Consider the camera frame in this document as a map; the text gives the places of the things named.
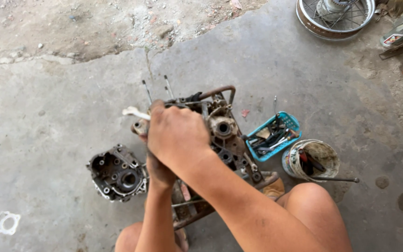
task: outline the cracked concrete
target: cracked concrete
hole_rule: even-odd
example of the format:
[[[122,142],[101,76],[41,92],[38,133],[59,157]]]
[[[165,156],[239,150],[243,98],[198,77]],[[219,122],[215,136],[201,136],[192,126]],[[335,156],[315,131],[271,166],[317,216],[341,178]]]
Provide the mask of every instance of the cracked concrete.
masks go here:
[[[108,202],[84,165],[117,143],[144,160],[129,130],[135,119],[121,110],[146,110],[143,79],[153,98],[166,99],[165,74],[177,96],[235,85],[233,113],[243,132],[272,116],[278,95],[278,110],[297,117],[304,139],[337,151],[339,175],[361,179],[322,184],[355,251],[403,251],[403,55],[378,59],[388,25],[325,42],[299,24],[292,3],[271,0],[163,52],[0,65],[0,211],[21,215],[14,235],[0,234],[0,251],[112,251],[120,230],[142,220],[144,196]],[[248,117],[238,116],[242,109]],[[280,158],[259,165],[280,172],[287,188],[301,182],[283,173]],[[380,176],[389,179],[385,189],[375,184]],[[187,231],[191,251],[240,251],[217,214]]]

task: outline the white bucket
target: white bucket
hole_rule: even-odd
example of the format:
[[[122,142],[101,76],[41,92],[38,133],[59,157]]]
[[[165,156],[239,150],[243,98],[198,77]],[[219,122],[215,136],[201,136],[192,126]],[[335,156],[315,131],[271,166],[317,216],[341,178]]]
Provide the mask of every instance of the white bucket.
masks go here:
[[[306,153],[311,155],[326,169],[325,172],[313,169],[312,177],[333,178],[337,176],[340,167],[340,160],[337,153],[328,144],[315,139],[299,141],[283,153],[283,169],[288,175],[297,179],[305,179],[307,181],[326,182],[326,180],[313,179],[305,174],[301,168],[301,162],[299,161],[298,152],[300,149],[303,149]]]

